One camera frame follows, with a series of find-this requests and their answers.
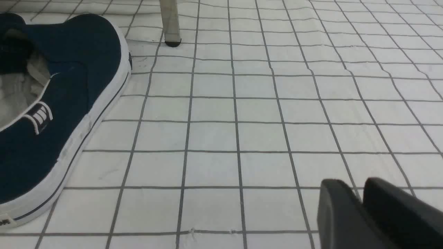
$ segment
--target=rubber foot cap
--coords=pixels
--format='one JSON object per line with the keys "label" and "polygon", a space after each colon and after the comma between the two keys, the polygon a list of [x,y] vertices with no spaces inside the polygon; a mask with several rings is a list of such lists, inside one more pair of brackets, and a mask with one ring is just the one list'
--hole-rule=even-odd
{"label": "rubber foot cap", "polygon": [[180,43],[182,43],[182,40],[180,39],[179,42],[167,42],[165,41],[166,45],[170,46],[170,47],[178,47],[180,45]]}

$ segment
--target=chair leg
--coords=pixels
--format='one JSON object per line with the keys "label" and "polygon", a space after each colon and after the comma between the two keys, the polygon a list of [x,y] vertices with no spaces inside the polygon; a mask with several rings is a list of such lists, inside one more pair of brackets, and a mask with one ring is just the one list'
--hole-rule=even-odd
{"label": "chair leg", "polygon": [[162,12],[165,43],[170,47],[177,47],[182,41],[177,0],[160,0],[160,9]]}

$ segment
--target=canvas shoe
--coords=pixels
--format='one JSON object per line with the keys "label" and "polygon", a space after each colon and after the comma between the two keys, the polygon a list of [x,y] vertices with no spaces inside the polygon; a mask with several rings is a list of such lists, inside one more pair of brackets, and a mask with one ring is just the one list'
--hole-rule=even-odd
{"label": "canvas shoe", "polygon": [[0,230],[60,195],[131,68],[124,36],[103,17],[27,25],[0,14]]}

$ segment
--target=white rubber sole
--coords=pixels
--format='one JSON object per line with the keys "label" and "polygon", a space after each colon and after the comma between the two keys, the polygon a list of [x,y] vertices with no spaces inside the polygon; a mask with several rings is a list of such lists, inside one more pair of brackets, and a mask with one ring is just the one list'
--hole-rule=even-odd
{"label": "white rubber sole", "polygon": [[0,231],[27,223],[50,208],[61,194],[92,134],[124,91],[131,76],[129,49],[120,28],[113,27],[121,46],[120,65],[114,78],[72,132],[49,174],[29,192],[0,205]]}

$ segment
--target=floor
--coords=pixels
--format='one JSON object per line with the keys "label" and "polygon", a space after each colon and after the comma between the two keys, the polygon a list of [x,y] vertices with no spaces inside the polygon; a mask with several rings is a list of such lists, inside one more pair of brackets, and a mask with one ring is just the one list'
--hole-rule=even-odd
{"label": "floor", "polygon": [[178,48],[158,5],[0,1],[34,23],[104,14],[134,63],[59,200],[4,248],[320,249],[324,178],[443,209],[443,0],[191,0]]}

